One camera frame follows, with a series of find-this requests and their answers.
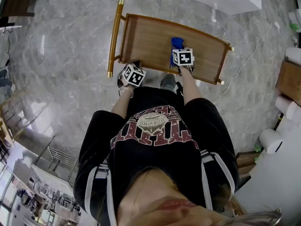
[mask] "wooden tray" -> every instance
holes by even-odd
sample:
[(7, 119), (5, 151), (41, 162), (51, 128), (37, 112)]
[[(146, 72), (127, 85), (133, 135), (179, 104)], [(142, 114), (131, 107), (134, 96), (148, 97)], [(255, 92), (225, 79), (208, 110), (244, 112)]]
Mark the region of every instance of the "wooden tray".
[[(221, 82), (219, 76), (222, 66), (228, 51), (232, 50), (229, 43), (181, 24), (134, 14), (127, 14), (126, 17), (123, 17), (121, 12), (122, 8), (117, 7), (111, 40), (108, 77), (112, 76), (111, 72), (116, 59), (119, 59), (120, 63), (126, 63), (130, 59), (139, 59), (144, 68), (178, 74), (176, 67), (170, 68), (170, 56), (171, 39), (180, 37), (184, 39), (186, 47), (193, 49), (195, 58), (193, 77), (211, 84)], [(118, 16), (125, 21), (125, 27), (120, 55), (115, 56)]]

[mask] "black t-shirt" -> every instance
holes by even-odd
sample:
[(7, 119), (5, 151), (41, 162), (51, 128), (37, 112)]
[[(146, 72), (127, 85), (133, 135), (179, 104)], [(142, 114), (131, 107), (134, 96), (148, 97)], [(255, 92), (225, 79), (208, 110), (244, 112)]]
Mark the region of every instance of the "black t-shirt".
[[(137, 88), (125, 120), (106, 111), (94, 113), (79, 154), (75, 198), (85, 208), (88, 175), (107, 158), (115, 212), (133, 180), (151, 168), (164, 171), (183, 195), (205, 207), (200, 155), (205, 149), (220, 155), (237, 185), (233, 145), (211, 102), (198, 98), (184, 105), (173, 92)], [(228, 180), (216, 161), (206, 163), (206, 175), (213, 209), (219, 210), (215, 198), (222, 195), (221, 186), (229, 186)], [(105, 191), (101, 180), (93, 181), (90, 211), (95, 218)]]

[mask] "cardboard box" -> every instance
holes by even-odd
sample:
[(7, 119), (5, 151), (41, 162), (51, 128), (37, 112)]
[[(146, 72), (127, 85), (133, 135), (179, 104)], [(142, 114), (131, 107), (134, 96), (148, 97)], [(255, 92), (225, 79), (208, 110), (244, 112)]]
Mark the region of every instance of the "cardboard box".
[(301, 106), (301, 66), (283, 61), (276, 88)]

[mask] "graphic print on t-shirt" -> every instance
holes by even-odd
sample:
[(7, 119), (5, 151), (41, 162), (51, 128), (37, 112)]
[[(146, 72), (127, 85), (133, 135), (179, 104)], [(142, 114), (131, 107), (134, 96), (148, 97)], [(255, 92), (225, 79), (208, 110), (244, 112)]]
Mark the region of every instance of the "graphic print on t-shirt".
[(132, 116), (118, 135), (111, 140), (111, 149), (118, 141), (134, 139), (144, 145), (166, 145), (173, 142), (192, 141), (190, 131), (174, 107), (170, 105), (151, 108)]

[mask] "white cable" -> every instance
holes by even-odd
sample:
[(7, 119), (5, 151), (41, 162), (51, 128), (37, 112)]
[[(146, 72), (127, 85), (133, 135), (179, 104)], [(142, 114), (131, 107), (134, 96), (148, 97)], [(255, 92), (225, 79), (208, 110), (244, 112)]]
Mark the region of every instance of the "white cable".
[(7, 26), (7, 27), (2, 27), (0, 28), (0, 31), (1, 30), (6, 30), (6, 29), (15, 29), (15, 28), (22, 28), (22, 25), (16, 25), (16, 26)]
[(279, 7), (278, 7), (278, 9), (275, 11), (275, 13), (274, 13), (274, 17), (273, 17), (273, 19), (272, 19), (272, 22), (269, 24), (269, 27), (267, 28), (265, 34), (262, 36), (262, 38), (261, 38), (261, 40), (260, 40), (260, 43), (256, 45), (254, 52), (253, 52), (252, 54), (249, 55), (249, 57), (246, 59), (246, 62), (239, 68), (238, 73), (230, 80), (230, 82), (229, 82), (229, 84), (228, 84), (228, 86), (227, 86), (227, 89), (221, 94), (221, 96), (220, 96), (217, 100), (213, 101), (212, 103), (216, 103), (216, 102), (217, 102), (217, 101), (218, 101), (218, 100), (219, 100), (219, 99), (220, 99), (220, 98), (221, 98), (221, 97), (222, 97), (222, 96), (230, 89), (230, 85), (231, 85), (232, 80), (234, 80), (236, 77), (238, 77), (238, 75), (239, 75), (239, 73), (240, 73), (240, 70), (248, 63), (249, 58), (250, 58), (253, 54), (255, 54), (255, 52), (256, 52), (258, 46), (261, 45), (261, 43), (262, 43), (264, 37), (268, 34), (268, 30), (269, 30), (269, 28), (271, 27), (272, 23), (274, 22), (274, 19), (275, 19), (275, 17), (276, 17), (276, 13), (279, 11), (279, 9), (281, 8), (281, 3), (284, 2), (284, 1), (285, 1), (285, 0), (282, 0), (281, 2), (279, 2)]

